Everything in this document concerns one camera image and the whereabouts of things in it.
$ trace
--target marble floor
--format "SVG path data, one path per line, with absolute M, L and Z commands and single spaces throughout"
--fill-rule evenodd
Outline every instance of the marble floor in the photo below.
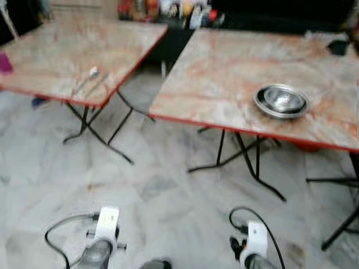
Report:
M 144 67 L 124 85 L 123 94 L 147 110 L 162 82 L 159 67 Z M 264 142 L 261 175 L 287 197 L 283 203 L 251 178 L 241 157 L 221 169 L 186 173 L 193 165 L 215 161 L 220 130 L 198 135 L 197 127 L 153 123 L 133 113 L 113 141 L 134 159 L 132 166 L 89 132 L 62 145 L 79 121 L 57 102 L 36 110 L 30 102 L 29 96 L 0 92 L 1 269 L 63 268 L 61 257 L 45 245 L 46 229 L 103 205 L 120 208 L 119 237 L 127 243 L 110 268 L 136 269 L 161 257 L 169 257 L 173 268 L 239 268 L 229 246 L 231 235 L 240 238 L 228 222 L 236 206 L 248 206 L 268 222 L 287 268 L 358 268 L 358 235 L 344 233 L 328 251 L 320 250 L 353 211 L 356 194 L 338 185 L 305 183 L 306 177 L 352 175 L 346 153 L 309 154 L 290 143 Z M 93 126 L 109 137 L 126 111 L 113 98 Z M 223 156 L 237 150 L 227 134 Z M 237 217 L 254 219 L 247 213 Z M 54 234 L 71 261 L 83 250 L 89 225 L 81 222 Z

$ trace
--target red table edge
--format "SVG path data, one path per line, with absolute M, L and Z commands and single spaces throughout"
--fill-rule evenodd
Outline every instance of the red table edge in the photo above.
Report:
M 314 141 L 304 140 L 304 139 L 300 139 L 300 138 L 293 138 L 293 137 L 288 137 L 288 136 L 269 134 L 269 133 L 265 133 L 265 132 L 254 132 L 254 131 L 249 131 L 249 130 L 245 130 L 245 129 L 236 129 L 236 128 L 228 127 L 228 126 L 216 126 L 214 124 L 205 123 L 205 122 L 196 122 L 194 120 L 179 119 L 179 118 L 173 118 L 173 117 L 168 117 L 168 116 L 156 115 L 154 113 L 151 113 L 151 111 L 149 112 L 149 116 L 152 118 L 162 119 L 162 120 L 166 120 L 166 121 L 170 121 L 170 122 L 178 122 L 178 123 L 189 124 L 189 125 L 194 125 L 194 126 L 217 128 L 217 129 L 223 129 L 223 130 L 230 131 L 230 132 L 247 133 L 247 134 L 253 135 L 253 136 L 260 135 L 260 136 L 267 137 L 267 138 L 276 138 L 279 140 L 285 140 L 285 141 L 293 142 L 293 143 L 301 143 L 301 144 L 306 144 L 306 145 L 310 145 L 310 146 L 318 146 L 318 147 L 326 148 L 326 149 L 335 149 L 335 150 L 359 153 L 359 149 L 352 149 L 349 147 L 336 146 L 336 145 L 332 145 L 332 144 L 328 144 L 328 143 L 314 142 Z
M 34 97 L 43 98 L 43 99 L 60 101 L 63 103 L 89 106 L 92 108 L 102 108 L 109 102 L 109 99 L 117 91 L 117 89 L 119 87 L 121 87 L 127 81 L 127 79 L 137 70 L 137 68 L 143 63 L 143 61 L 147 58 L 147 56 L 154 50 L 154 48 L 157 46 L 157 44 L 166 35 L 167 30 L 168 30 L 168 27 L 166 27 L 164 29 L 162 35 L 158 38 L 158 40 L 156 42 L 154 42 L 154 44 L 148 49 L 148 51 L 142 56 L 142 58 L 132 67 L 132 69 L 130 69 L 130 71 L 123 77 L 123 79 L 116 85 L 116 87 L 114 87 L 113 91 L 108 95 L 108 97 L 102 103 L 86 103 L 83 101 L 72 100 L 70 98 L 62 98 L 62 97 L 48 96 L 48 95 L 42 95 L 42 94 L 32 94 L 30 91 L 24 91 L 21 88 L 12 87 L 12 88 L 7 89 L 7 88 L 4 88 L 2 85 L 0 85 L 0 90 L 15 92 L 15 93 L 24 94 L 24 95 L 30 95 L 30 96 L 34 96 Z

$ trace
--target table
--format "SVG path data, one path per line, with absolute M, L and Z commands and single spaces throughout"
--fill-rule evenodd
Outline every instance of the table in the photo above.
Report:
M 219 167 L 243 155 L 251 175 L 286 201 L 259 177 L 260 142 L 276 138 L 346 150 L 359 171 L 356 81 L 359 59 L 331 55 L 322 38 L 224 30 L 197 30 L 150 108 L 150 116 L 223 130 L 217 162 L 190 171 Z M 304 93 L 310 111 L 299 119 L 277 120 L 252 101 L 269 84 L 287 84 Z M 233 131 L 241 151 L 220 161 L 225 131 Z M 240 133 L 256 135 L 245 146 Z M 247 151 L 256 147 L 256 166 Z
M 101 143 L 133 163 L 110 145 L 131 112 L 142 113 L 124 99 L 118 88 L 166 30 L 165 25 L 89 17 L 53 21 L 1 48 L 13 72 L 0 74 L 0 89 L 66 103 L 81 120 L 81 129 L 78 134 L 67 137 L 64 143 L 88 128 Z M 93 67 L 98 68 L 99 76 L 88 80 Z M 111 138 L 104 141 L 91 123 L 115 93 L 130 107 L 130 112 Z M 82 115 L 73 107 L 75 104 L 84 107 Z M 89 108 L 97 109 L 90 119 Z

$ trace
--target purple object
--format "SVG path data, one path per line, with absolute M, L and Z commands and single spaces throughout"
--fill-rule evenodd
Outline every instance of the purple object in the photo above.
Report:
M 12 72 L 12 65 L 4 52 L 0 52 L 0 73 Z

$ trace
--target metal bowl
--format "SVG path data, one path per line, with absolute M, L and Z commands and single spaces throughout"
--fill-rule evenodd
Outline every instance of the metal bowl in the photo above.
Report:
M 299 111 L 305 104 L 304 98 L 286 85 L 270 85 L 264 89 L 265 101 L 281 113 Z
M 305 96 L 303 96 L 303 98 L 305 100 L 304 106 L 302 108 L 300 108 L 299 110 L 294 110 L 291 112 L 278 112 L 278 111 L 274 110 L 264 99 L 265 90 L 266 90 L 266 88 L 263 88 L 256 92 L 256 94 L 254 95 L 254 103 L 257 105 L 257 107 L 262 112 L 264 112 L 265 114 L 267 114 L 273 118 L 295 119 L 295 118 L 299 118 L 299 117 L 305 115 L 310 110 L 309 101 Z

